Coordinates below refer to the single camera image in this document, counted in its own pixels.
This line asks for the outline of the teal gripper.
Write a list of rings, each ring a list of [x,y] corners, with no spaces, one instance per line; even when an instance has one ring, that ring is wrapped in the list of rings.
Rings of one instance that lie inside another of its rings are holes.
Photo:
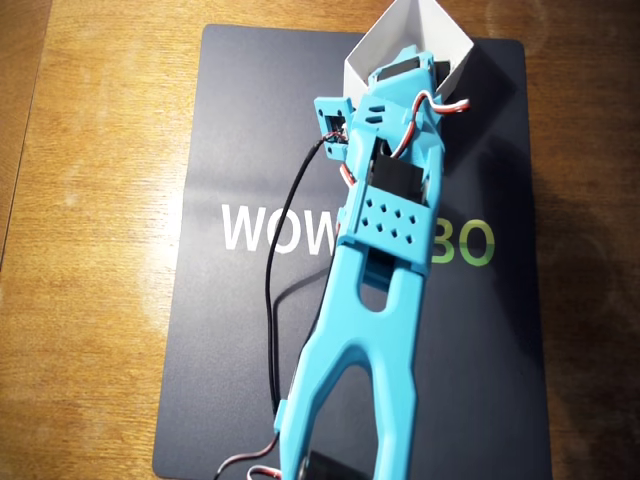
[[[437,87],[433,54],[416,45],[369,75],[348,127],[348,168],[356,181],[378,189],[441,187],[446,106]]]

